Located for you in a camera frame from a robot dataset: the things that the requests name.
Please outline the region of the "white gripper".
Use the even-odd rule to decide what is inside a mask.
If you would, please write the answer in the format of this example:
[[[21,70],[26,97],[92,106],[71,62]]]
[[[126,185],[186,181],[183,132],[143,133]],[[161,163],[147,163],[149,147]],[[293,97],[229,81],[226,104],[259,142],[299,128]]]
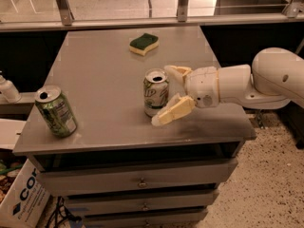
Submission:
[[[151,120],[154,126],[162,126],[187,116],[195,107],[215,107],[219,104],[219,72],[213,67],[194,71],[187,66],[165,66],[164,71],[181,86],[188,96],[174,95],[167,105]]]

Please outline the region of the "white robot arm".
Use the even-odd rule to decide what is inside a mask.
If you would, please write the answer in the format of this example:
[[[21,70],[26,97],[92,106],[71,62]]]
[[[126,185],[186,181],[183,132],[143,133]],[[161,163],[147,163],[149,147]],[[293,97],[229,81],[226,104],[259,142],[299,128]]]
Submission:
[[[219,67],[166,66],[183,86],[153,118],[161,126],[190,114],[194,108],[237,104],[252,109],[278,109],[290,102],[304,107],[304,60],[289,50],[270,47],[251,65]]]

